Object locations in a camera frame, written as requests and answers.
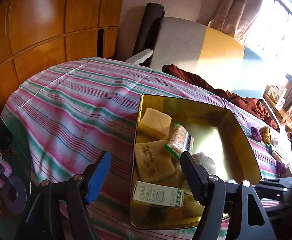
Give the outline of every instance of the pink curtain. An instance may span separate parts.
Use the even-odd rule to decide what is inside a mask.
[[[241,40],[253,24],[263,0],[223,0],[209,27]]]

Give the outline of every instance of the window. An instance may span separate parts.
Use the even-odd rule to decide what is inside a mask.
[[[292,3],[264,0],[244,44],[292,83]]]

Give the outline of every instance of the blue gripper pad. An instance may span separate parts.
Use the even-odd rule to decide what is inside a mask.
[[[101,190],[102,185],[104,184],[105,178],[108,174],[111,164],[111,154],[110,152],[103,151],[99,156],[98,160],[89,166],[87,166],[84,171],[87,194],[85,200],[87,204],[91,204],[94,200],[97,199],[98,194]]]

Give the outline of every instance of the gray armrest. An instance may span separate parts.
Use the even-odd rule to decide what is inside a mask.
[[[130,57],[125,62],[139,65],[140,63],[143,63],[146,59],[148,59],[151,55],[153,55],[152,49],[145,49],[142,52],[137,53],[136,55]]]
[[[277,119],[277,117],[275,116],[273,110],[270,108],[269,104],[266,102],[266,100],[264,98],[260,99],[260,101],[262,102],[262,104],[265,106],[266,110],[268,111],[270,117],[275,121],[275,123],[277,124],[277,131],[280,133],[280,123]]]

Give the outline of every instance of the white wall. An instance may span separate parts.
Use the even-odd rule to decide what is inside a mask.
[[[140,22],[149,2],[165,7],[165,17],[178,17],[207,25],[222,0],[122,0],[116,58],[125,61],[133,51]]]

